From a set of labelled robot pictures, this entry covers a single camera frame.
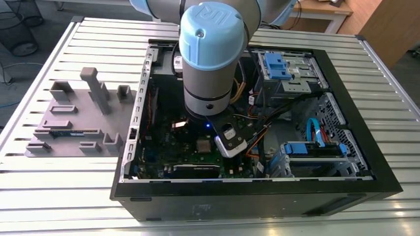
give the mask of light blue robot joint cap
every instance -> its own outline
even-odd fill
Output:
[[[225,67],[243,52],[245,30],[239,11],[220,2],[187,9],[181,18],[179,48],[184,61],[204,71]]]
[[[155,17],[153,13],[151,12],[149,5],[147,4],[147,0],[129,0],[129,3],[137,11]]]

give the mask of metal case frame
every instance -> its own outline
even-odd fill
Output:
[[[331,215],[365,200],[379,200],[403,191],[325,51],[281,49],[313,54],[375,180],[120,182],[121,150],[111,199],[121,203],[139,221]],[[145,60],[151,63],[152,58],[147,56]],[[147,77],[149,63],[143,68]],[[147,82],[140,83],[139,92],[143,86]]]

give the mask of workbench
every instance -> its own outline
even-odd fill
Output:
[[[251,44],[328,52],[404,192],[329,217],[139,223],[109,200],[117,157],[28,158],[55,81],[87,89],[96,67],[108,89],[139,86],[148,39],[177,39],[168,23],[72,22],[0,135],[0,234],[408,235],[420,233],[420,112],[367,42],[351,35],[261,29]]]
[[[301,1],[301,18],[329,20],[325,33],[336,33],[348,16],[353,14],[352,9],[345,2],[340,7],[329,5],[329,1],[304,0]],[[297,17],[299,4],[295,5],[291,17]]]

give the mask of wire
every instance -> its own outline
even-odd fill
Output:
[[[280,26],[272,25],[271,23],[261,21],[260,26],[269,27],[272,30],[281,30]]]
[[[231,98],[231,104],[233,104],[241,97],[241,94],[244,92],[245,89],[245,85],[247,85],[247,75],[245,75],[245,70],[244,70],[244,65],[241,63],[241,59],[239,59],[239,68],[241,70],[241,75],[243,75],[243,82],[241,85],[239,86],[239,89],[236,90],[236,94],[235,96]]]
[[[300,3],[299,0],[297,0],[297,5],[299,5],[297,16],[296,16],[296,18],[295,18],[295,20],[293,20],[293,24],[292,24],[291,28],[288,28],[287,30],[293,29],[295,26],[296,26],[296,25],[299,24],[299,22],[300,22],[300,17],[301,17],[301,3]]]
[[[249,116],[251,118],[256,118],[257,116],[252,115],[252,108],[253,108],[253,106],[249,106],[249,107],[248,107],[248,116]]]
[[[177,78],[181,78],[183,75],[175,71],[175,65],[173,65],[173,62],[175,62],[175,51],[176,51],[177,46],[179,46],[179,42],[176,42],[176,44],[175,44],[175,46],[173,46],[173,48],[172,48],[172,53],[171,53],[171,58],[172,58],[172,59],[171,59],[171,71],[172,71],[172,74],[173,74]]]
[[[265,119],[265,122],[264,123],[268,123],[271,122],[271,120],[281,115],[283,113],[285,113],[288,110],[289,110],[289,106],[296,103],[296,102],[300,102],[308,98],[312,98],[312,97],[319,97],[320,95],[323,95],[324,92],[323,91],[319,91],[319,92],[315,92],[315,93],[311,93],[311,94],[303,94],[300,95],[299,97],[296,97],[291,102],[288,102],[287,104],[284,104],[281,107],[279,107],[271,114],[269,116],[267,117]]]
[[[1,61],[0,61],[0,66],[1,66],[1,72],[3,72],[3,77],[1,78],[4,80],[3,84],[5,84],[7,86],[11,86],[15,81],[13,81],[13,79],[11,79],[8,82],[5,81],[5,71],[4,71],[4,66],[3,66]]]
[[[255,145],[257,144],[257,142],[261,140],[263,136],[267,134],[267,131],[268,131],[268,129],[265,129],[265,131],[261,133],[260,137],[257,138],[257,140],[256,140],[255,143],[252,144],[251,148],[248,149],[245,156],[249,155],[249,152],[251,152],[252,148],[255,147]]]
[[[248,116],[244,116],[241,114],[233,114],[235,116],[239,116],[239,117],[243,117],[243,118],[247,118],[247,119],[256,119],[255,117],[248,117]]]
[[[15,83],[15,80],[13,79],[11,79],[8,82],[5,82],[5,69],[7,68],[11,68],[11,67],[13,67],[13,66],[17,66],[17,65],[40,65],[40,66],[44,66],[44,64],[41,64],[41,63],[35,63],[35,62],[21,62],[21,63],[16,63],[16,64],[12,64],[12,65],[7,65],[7,66],[3,66],[3,63],[0,62],[0,66],[1,66],[1,72],[3,72],[3,79],[4,79],[4,84],[7,85],[7,86],[11,86],[13,83]]]
[[[239,58],[237,64],[239,64],[239,68],[241,70],[243,82],[247,83],[247,74],[245,74],[245,69],[244,69],[244,65],[243,65],[243,62],[241,62],[240,58]]]
[[[44,66],[44,64],[41,64],[41,63],[23,62],[23,63],[16,63],[16,64],[12,64],[12,65],[7,65],[7,66],[4,67],[4,69],[11,68],[11,67],[17,66],[17,65],[40,65],[40,66]]]
[[[257,59],[255,59],[255,57],[253,57],[253,54],[252,54],[252,51],[251,51],[249,46],[247,46],[247,51],[248,51],[249,56],[251,56],[251,58],[252,58],[252,61],[253,61],[253,63],[255,63],[255,67],[256,67],[256,71],[257,71],[257,81],[259,81],[259,80],[264,80],[264,76],[263,76],[263,73],[261,73],[261,69],[260,69],[259,64],[257,64]],[[261,82],[260,94],[261,94],[261,96],[263,96],[263,111],[261,111],[260,115],[264,116],[264,112],[265,112],[264,81]]]
[[[16,104],[19,104],[19,103],[20,103],[20,101],[19,101],[19,102],[15,102],[15,103],[12,103],[12,104],[1,105],[0,108],[11,107],[11,106],[13,106],[13,105],[16,105]]]

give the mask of gray block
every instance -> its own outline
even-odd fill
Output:
[[[68,94],[75,91],[67,81],[56,81],[51,86],[49,92],[53,99],[60,103],[69,101]]]
[[[80,142],[79,149],[83,153],[99,153],[101,151],[97,142]]]
[[[27,150],[31,153],[49,153],[51,146],[45,142],[31,142],[27,145]]]
[[[45,129],[45,131],[39,130],[37,132],[33,132],[33,136],[39,140],[45,140],[45,139],[53,139],[52,134],[49,133],[49,129]]]
[[[104,137],[104,132],[100,129],[92,129],[96,130],[96,132],[84,132],[84,136],[88,139],[101,139]]]
[[[133,103],[133,96],[128,85],[119,85],[117,97],[120,103]]]
[[[43,120],[40,125],[37,126],[37,130],[40,133],[36,133],[32,142],[45,141],[51,146],[51,151],[44,153],[32,153],[29,151],[25,152],[27,157],[104,157],[104,156],[117,156],[119,154],[113,152],[120,146],[120,142],[116,143],[116,148],[105,147],[104,142],[104,134],[108,133],[109,137],[113,139],[117,136],[117,133],[127,134],[129,129],[129,121],[133,103],[120,103],[117,98],[117,90],[109,90],[109,101],[108,104],[112,109],[112,113],[108,115],[103,115],[101,111],[97,108],[97,105],[91,102],[91,97],[88,95],[89,90],[87,89],[75,89],[73,93],[68,93],[69,102],[65,104],[59,104],[59,102],[53,99],[49,103],[49,107],[45,110],[45,114],[43,116]],[[51,112],[51,108],[53,106],[60,105],[75,105],[77,108],[76,113],[61,113],[53,114]],[[68,120],[72,123],[72,127],[69,129],[65,128],[44,128],[44,121],[65,121]],[[73,130],[64,132],[63,136],[52,137],[48,132],[43,132],[44,130]],[[83,152],[79,148],[80,142],[97,142],[97,145],[101,148],[101,152]]]
[[[59,106],[52,106],[49,108],[49,112],[53,114],[77,113],[77,108],[75,105],[59,105]]]
[[[123,141],[121,136],[120,136],[119,133],[116,134],[116,139],[115,140],[111,139],[108,133],[105,134],[104,146],[105,146],[108,152],[119,153],[120,152],[120,148],[123,147],[123,143],[124,143],[124,141]]]
[[[87,82],[91,88],[91,96],[99,106],[99,109],[104,115],[109,114],[111,107],[108,104],[107,95],[104,94],[103,87],[99,84],[97,78],[97,70],[93,67],[84,67],[80,72],[80,78]]]
[[[108,92],[105,83],[104,82],[99,82],[99,83],[100,83],[100,89],[103,90],[103,93],[104,93],[107,101],[108,101],[109,100],[109,92]]]
[[[72,128],[72,123],[69,120],[45,120],[41,126],[44,128],[69,129]]]

